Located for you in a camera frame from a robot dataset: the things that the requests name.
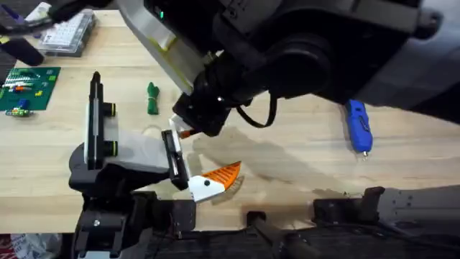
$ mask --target plastic container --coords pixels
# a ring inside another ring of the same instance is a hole
[[[81,57],[96,24],[93,10],[84,9],[68,22],[56,24],[39,41],[38,50],[48,56]]]

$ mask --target black clamp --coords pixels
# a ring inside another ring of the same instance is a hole
[[[315,217],[321,224],[376,224],[379,221],[380,196],[383,187],[367,188],[360,199],[316,199],[313,201]]]

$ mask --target electronic component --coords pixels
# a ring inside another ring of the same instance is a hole
[[[33,111],[21,108],[14,108],[12,110],[5,111],[5,115],[13,117],[29,117],[33,114]]]

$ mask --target light wood surface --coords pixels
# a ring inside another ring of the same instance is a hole
[[[48,58],[61,66],[46,111],[28,119],[0,116],[0,233],[73,232],[80,194],[68,187],[70,154],[83,139],[89,81],[101,73],[104,98],[118,107],[124,130],[159,136],[180,95],[117,11],[100,20],[82,58]],[[147,84],[161,88],[160,116],[147,114]],[[280,100],[277,119],[255,129],[232,113],[218,137],[183,141],[192,173],[242,160],[230,192],[198,205],[197,230],[244,226],[265,210],[282,227],[308,226],[316,198],[358,195],[366,187],[419,189],[460,184],[460,126],[396,109],[368,106],[374,148],[361,161],[350,148],[342,108],[315,96]],[[247,111],[263,122],[267,95]],[[164,199],[190,198],[168,182],[146,189]]]

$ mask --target wire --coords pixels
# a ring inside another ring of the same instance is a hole
[[[417,240],[415,237],[411,236],[406,236],[402,234],[397,234],[393,231],[387,231],[385,229],[382,229],[381,227],[375,227],[375,226],[368,226],[364,224],[322,224],[320,226],[317,226],[316,228],[351,228],[351,229],[365,229],[365,230],[370,230],[373,233],[376,234],[381,234],[387,237],[392,237],[395,239],[403,240],[406,242],[411,242],[416,245],[422,245],[422,246],[427,246],[427,247],[432,247],[432,248],[437,248],[437,249],[442,249],[442,250],[451,250],[455,252],[460,252],[460,246],[454,246],[454,245],[444,245],[436,242],[428,242],[428,241],[423,241],[423,240]]]
[[[166,233],[167,233],[167,230],[165,230],[165,233],[163,234],[163,236],[161,237],[160,241],[158,241],[157,243],[157,249],[155,250],[155,253],[153,254],[153,257],[152,259],[155,259],[160,251],[160,248],[161,248],[161,243],[162,241],[165,239],[166,237]]]
[[[164,237],[172,241],[188,241],[188,240],[199,240],[203,238],[212,238],[212,237],[220,237],[220,236],[228,236],[228,235],[237,235],[241,234],[243,232],[246,232],[247,230],[250,230],[251,227],[245,227],[244,229],[237,230],[237,231],[229,231],[229,232],[220,232],[220,233],[213,233],[213,234],[206,234],[205,232],[200,232],[197,233],[199,235],[198,237],[186,237],[186,238],[177,238],[173,236],[168,236],[168,235],[159,235],[155,232],[152,233],[153,236],[155,237]]]
[[[276,110],[277,110],[277,98],[273,95],[270,94],[270,110],[268,111],[268,119],[265,124],[260,124],[259,122],[254,121],[244,110],[238,106],[236,108],[236,111],[239,113],[239,115],[249,124],[256,128],[265,128],[269,127],[273,124],[275,121],[276,117]]]

